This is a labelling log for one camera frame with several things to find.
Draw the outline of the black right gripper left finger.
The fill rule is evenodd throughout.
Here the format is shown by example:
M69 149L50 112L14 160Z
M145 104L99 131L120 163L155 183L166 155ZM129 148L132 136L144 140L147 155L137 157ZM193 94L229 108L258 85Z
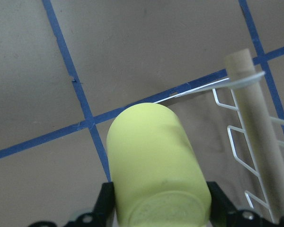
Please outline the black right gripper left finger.
M112 227L115 216L115 190L113 182L103 183L93 214L99 227Z

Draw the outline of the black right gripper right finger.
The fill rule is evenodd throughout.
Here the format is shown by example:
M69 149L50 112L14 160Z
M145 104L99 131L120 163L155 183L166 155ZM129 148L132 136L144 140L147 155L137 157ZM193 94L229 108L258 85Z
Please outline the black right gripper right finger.
M210 222L213 227L234 227L238 209L230 201L217 182L206 182L209 188L212 203Z

